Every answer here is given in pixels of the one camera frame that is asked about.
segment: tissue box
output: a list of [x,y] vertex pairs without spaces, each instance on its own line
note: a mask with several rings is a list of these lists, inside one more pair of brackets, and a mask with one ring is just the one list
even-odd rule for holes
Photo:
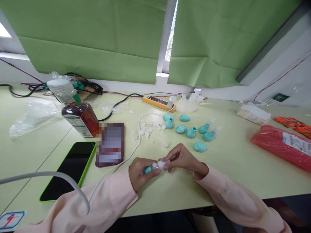
[[243,105],[236,114],[258,125],[263,125],[271,120],[271,113],[251,105]]

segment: light green desk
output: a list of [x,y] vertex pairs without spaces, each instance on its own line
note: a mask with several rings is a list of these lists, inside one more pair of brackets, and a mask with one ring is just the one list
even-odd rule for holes
[[[29,90],[18,83],[11,83],[14,91],[26,95]],[[31,97],[14,97],[8,87],[0,87],[0,178],[36,172],[57,144],[71,129],[65,119],[57,120],[35,131],[16,138],[10,138],[9,130],[15,120],[25,112],[28,102],[50,103],[54,97],[34,93]],[[0,187],[0,214],[27,183],[28,179],[3,184]]]
[[[108,102],[120,101],[123,98],[123,96],[115,94],[104,94],[97,100]],[[132,130],[138,132],[139,117],[146,113],[163,113],[162,110],[142,102],[141,98],[131,98],[128,102],[130,103],[129,110],[133,110],[136,113],[135,115],[129,116],[127,111],[113,115],[106,121],[106,123],[130,123],[125,124],[125,158],[130,155],[137,144],[137,141],[132,140],[130,133]],[[237,116],[237,108],[238,105],[230,101],[207,100],[206,103],[200,105],[198,111],[189,114],[191,121],[187,123],[179,120],[180,113],[172,113],[174,128],[164,131],[170,140],[170,146],[168,148],[162,147],[163,135],[154,129],[148,141],[146,141],[145,136],[142,136],[141,145],[132,158],[122,167],[130,165],[135,157],[157,160],[166,156],[176,144],[181,142],[200,161],[213,166],[227,174],[231,179],[245,185],[262,199],[311,193],[310,174],[249,142],[259,126]],[[311,123],[309,117],[305,116],[305,112],[298,108],[265,109],[274,116],[292,116],[306,123]],[[105,117],[98,109],[95,109],[95,113],[99,119]],[[223,125],[223,130],[215,141],[206,143],[209,146],[207,152],[198,153],[193,149],[195,142],[203,142],[201,134],[197,134],[194,139],[188,139],[186,135],[178,135],[175,131],[175,127],[179,124],[199,127],[211,118],[216,118],[212,127]],[[161,117],[148,115],[143,118],[144,121],[155,119],[160,120]],[[274,121],[270,121],[269,124],[292,132],[291,129],[282,127]],[[74,129],[71,129],[39,168],[39,171],[55,171],[71,146],[77,141],[84,140]],[[110,168],[97,168],[94,157],[83,186],[97,182],[108,169]],[[19,227],[28,223],[39,222],[46,216],[53,203],[42,204],[38,199],[49,180],[48,177],[32,178],[8,207],[7,211],[28,211]],[[172,174],[163,172],[143,187],[139,191],[139,200],[124,213],[123,217],[211,206],[213,204],[209,194],[194,182],[191,172],[175,169]]]

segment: person's left hand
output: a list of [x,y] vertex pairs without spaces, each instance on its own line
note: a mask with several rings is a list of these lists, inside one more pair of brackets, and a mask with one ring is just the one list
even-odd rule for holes
[[143,187],[153,177],[161,174],[161,170],[154,169],[146,175],[143,174],[143,169],[157,163],[156,160],[135,158],[129,167],[129,176],[135,192]]

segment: brown liquid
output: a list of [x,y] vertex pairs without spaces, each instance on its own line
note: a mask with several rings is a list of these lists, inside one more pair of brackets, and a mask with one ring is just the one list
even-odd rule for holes
[[97,117],[92,109],[92,107],[86,103],[81,102],[79,104],[77,103],[71,103],[66,105],[62,109],[62,115],[75,115],[81,117],[84,124],[90,131],[93,137],[96,137],[98,134],[98,128],[99,128],[99,121],[97,120]]

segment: smartphone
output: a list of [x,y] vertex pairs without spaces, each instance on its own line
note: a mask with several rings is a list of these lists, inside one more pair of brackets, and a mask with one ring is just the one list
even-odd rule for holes
[[95,165],[107,167],[121,163],[124,157],[124,124],[104,124],[101,135]]
[[[76,142],[57,171],[69,175],[78,186],[81,187],[95,150],[96,142]],[[39,201],[56,201],[61,195],[73,190],[74,188],[66,180],[53,176],[48,186],[43,191]]]

